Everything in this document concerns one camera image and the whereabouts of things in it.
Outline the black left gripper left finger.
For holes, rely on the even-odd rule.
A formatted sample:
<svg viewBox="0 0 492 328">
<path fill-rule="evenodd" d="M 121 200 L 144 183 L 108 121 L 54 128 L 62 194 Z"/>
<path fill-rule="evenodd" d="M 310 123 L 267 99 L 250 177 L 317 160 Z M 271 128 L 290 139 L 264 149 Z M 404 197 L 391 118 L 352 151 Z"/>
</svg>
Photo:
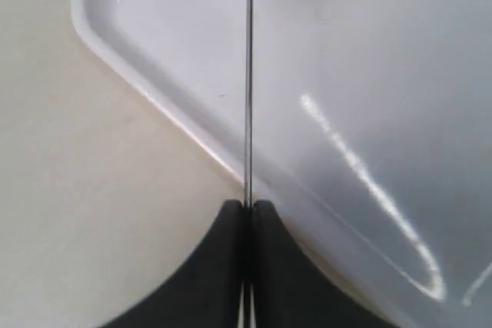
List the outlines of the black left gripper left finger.
<svg viewBox="0 0 492 328">
<path fill-rule="evenodd" d="M 106 327 L 236 327 L 246 214 L 226 200 L 186 261 L 154 292 Z"/>
</svg>

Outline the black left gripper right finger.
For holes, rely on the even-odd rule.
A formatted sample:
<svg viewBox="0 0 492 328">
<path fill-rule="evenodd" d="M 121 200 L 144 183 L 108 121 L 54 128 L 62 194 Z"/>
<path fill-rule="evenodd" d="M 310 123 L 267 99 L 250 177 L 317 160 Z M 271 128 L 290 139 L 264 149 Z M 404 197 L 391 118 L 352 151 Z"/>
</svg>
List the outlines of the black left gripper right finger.
<svg viewBox="0 0 492 328">
<path fill-rule="evenodd" d="M 250 211 L 257 327 L 392 327 L 333 284 L 297 245 L 273 203 Z"/>
</svg>

